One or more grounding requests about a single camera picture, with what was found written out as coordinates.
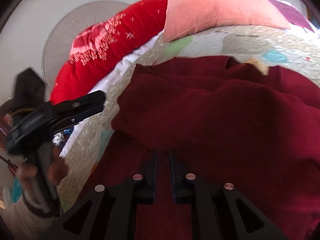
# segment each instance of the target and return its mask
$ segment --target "white sleeve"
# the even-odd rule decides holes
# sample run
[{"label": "white sleeve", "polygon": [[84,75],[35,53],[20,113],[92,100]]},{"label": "white sleeve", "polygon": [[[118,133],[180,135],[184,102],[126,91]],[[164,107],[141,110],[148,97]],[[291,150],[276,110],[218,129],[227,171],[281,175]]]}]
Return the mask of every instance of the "white sleeve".
[{"label": "white sleeve", "polygon": [[4,223],[16,240],[36,240],[53,223],[54,218],[41,218],[33,214],[21,197],[9,210],[0,209]]}]

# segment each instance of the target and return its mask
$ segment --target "dark red fabric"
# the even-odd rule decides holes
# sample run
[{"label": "dark red fabric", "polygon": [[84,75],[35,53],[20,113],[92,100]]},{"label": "dark red fabric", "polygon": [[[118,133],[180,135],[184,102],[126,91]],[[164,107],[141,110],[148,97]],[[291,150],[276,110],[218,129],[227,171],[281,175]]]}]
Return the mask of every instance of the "dark red fabric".
[{"label": "dark red fabric", "polygon": [[116,64],[164,28],[167,0],[141,0],[74,40],[52,90],[53,104],[87,94]]},{"label": "dark red fabric", "polygon": [[[320,90],[279,66],[268,76],[230,57],[137,65],[118,100],[117,131],[83,193],[135,173],[151,148],[209,183],[232,182],[291,240],[320,218]],[[139,206],[136,240],[191,239],[188,205],[173,205],[160,157],[156,204]]]}]

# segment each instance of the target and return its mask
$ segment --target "white star pattern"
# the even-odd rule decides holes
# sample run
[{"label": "white star pattern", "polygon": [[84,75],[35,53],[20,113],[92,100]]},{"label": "white star pattern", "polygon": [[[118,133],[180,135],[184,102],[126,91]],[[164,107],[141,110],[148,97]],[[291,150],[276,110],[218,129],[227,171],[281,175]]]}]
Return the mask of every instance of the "white star pattern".
[{"label": "white star pattern", "polygon": [[127,38],[130,38],[130,39],[131,39],[131,38],[135,38],[135,36],[134,36],[132,33],[127,33],[127,32],[126,32],[125,34],[127,34],[126,39],[127,39]]}]

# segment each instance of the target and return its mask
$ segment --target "red pillow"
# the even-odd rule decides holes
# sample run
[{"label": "red pillow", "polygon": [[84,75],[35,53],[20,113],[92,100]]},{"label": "red pillow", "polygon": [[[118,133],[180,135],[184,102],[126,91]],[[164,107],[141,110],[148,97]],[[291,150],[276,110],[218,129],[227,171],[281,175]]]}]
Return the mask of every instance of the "red pillow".
[{"label": "red pillow", "polygon": [[141,0],[81,32],[56,78],[50,101],[57,104],[87,94],[125,55],[163,30],[166,10],[167,0]]}]

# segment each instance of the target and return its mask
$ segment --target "finger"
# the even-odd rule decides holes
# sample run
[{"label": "finger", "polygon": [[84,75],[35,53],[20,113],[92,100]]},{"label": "finger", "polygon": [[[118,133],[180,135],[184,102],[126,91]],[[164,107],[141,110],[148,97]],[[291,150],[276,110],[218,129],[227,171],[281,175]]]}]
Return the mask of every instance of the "finger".
[{"label": "finger", "polygon": [[34,178],[38,172],[36,166],[31,163],[23,163],[17,170],[16,176],[20,180],[22,188],[32,192],[31,178]]},{"label": "finger", "polygon": [[53,147],[53,150],[52,150],[52,157],[53,157],[53,159],[58,158],[59,155],[60,155],[60,152],[61,152],[60,148],[59,148],[58,146],[54,146],[54,147]]},{"label": "finger", "polygon": [[54,185],[59,185],[61,180],[68,174],[68,166],[65,164],[64,159],[58,157],[49,167],[48,179]]},{"label": "finger", "polygon": [[36,176],[38,168],[31,163],[23,163],[17,170],[17,177],[20,180],[31,179]]}]

